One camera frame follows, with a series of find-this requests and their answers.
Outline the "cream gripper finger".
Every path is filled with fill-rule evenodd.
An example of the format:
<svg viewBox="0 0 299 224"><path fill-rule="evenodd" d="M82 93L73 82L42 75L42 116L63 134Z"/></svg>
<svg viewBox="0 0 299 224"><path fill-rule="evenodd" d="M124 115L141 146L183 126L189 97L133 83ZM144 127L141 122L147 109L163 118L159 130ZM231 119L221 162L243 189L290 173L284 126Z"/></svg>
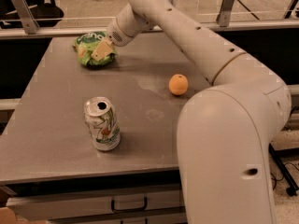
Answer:
<svg viewBox="0 0 299 224"><path fill-rule="evenodd" d="M96 61L104 59L106 56L113 52L112 42L105 38L94 49L92 58Z"/></svg>

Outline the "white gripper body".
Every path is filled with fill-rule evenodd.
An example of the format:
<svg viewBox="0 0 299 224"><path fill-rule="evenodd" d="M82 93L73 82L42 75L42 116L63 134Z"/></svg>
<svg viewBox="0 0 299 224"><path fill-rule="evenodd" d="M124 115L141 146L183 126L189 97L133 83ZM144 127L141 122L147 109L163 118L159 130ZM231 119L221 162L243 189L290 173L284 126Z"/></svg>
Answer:
<svg viewBox="0 0 299 224"><path fill-rule="evenodd" d="M134 13L127 4L107 26L107 38L117 47L129 44L137 35L153 27L145 18Z"/></svg>

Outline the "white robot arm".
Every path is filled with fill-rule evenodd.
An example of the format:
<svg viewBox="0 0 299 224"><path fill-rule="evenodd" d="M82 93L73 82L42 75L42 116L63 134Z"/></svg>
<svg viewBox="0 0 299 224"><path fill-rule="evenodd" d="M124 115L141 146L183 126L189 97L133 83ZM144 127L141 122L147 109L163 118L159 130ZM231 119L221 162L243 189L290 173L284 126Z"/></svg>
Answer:
<svg viewBox="0 0 299 224"><path fill-rule="evenodd" d="M209 88L178 117L177 151L189 224L277 224L268 148L291 113L285 82L267 66L175 8L128 0L107 27L122 47L158 25Z"/></svg>

